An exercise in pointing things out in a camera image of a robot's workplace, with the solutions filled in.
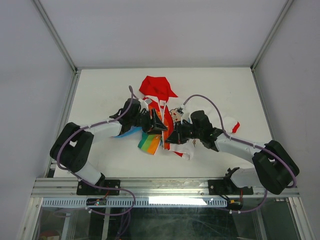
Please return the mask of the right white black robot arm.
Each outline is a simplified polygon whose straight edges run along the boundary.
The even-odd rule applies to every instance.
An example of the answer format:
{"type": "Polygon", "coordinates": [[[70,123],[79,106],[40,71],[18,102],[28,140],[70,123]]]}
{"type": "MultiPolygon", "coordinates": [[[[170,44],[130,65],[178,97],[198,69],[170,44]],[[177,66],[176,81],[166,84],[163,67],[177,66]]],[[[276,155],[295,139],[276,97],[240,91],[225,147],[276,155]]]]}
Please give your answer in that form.
{"type": "Polygon", "coordinates": [[[253,164],[252,168],[235,167],[227,171],[223,182],[226,192],[234,194],[244,187],[262,186],[270,193],[279,195],[297,183],[300,169],[278,141],[254,143],[232,137],[212,126],[202,110],[193,112],[190,118],[190,122],[184,119],[175,124],[166,139],[168,144],[180,145],[197,139],[207,149],[228,153],[253,164]]]}

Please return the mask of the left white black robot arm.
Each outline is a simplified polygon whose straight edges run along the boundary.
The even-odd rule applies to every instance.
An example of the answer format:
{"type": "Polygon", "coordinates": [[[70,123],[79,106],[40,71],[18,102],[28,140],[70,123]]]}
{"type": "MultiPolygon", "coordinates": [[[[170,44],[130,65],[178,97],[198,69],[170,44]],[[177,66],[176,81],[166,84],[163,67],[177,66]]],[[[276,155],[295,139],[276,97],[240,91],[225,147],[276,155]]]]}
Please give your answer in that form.
{"type": "Polygon", "coordinates": [[[147,135],[158,134],[168,128],[155,109],[142,99],[129,98],[117,113],[92,125],[81,127],[74,122],[65,125],[49,151],[52,159],[81,180],[93,194],[106,191],[109,186],[103,173],[88,161],[93,144],[106,138],[126,134],[132,127],[141,128],[147,135]]]}

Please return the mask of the white red rainbow kids jacket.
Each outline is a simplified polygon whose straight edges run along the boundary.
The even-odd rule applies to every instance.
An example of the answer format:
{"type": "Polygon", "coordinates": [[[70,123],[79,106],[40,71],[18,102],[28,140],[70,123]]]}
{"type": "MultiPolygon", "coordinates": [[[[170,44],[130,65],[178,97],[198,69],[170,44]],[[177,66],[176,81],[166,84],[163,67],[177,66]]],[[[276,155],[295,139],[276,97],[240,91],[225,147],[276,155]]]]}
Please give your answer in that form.
{"type": "Polygon", "coordinates": [[[163,148],[184,159],[192,159],[195,153],[195,139],[188,140],[183,144],[165,142],[169,135],[173,133],[175,124],[182,121],[182,114],[178,112],[178,109],[169,109],[168,107],[169,99],[177,98],[178,96],[171,89],[167,78],[164,76],[146,76],[140,85],[139,91],[144,95],[143,100],[148,106],[147,110],[141,110],[140,112],[149,112],[149,115],[152,116],[152,111],[155,111],[167,130],[143,132],[138,148],[151,155],[154,155],[159,148],[163,148]]]}

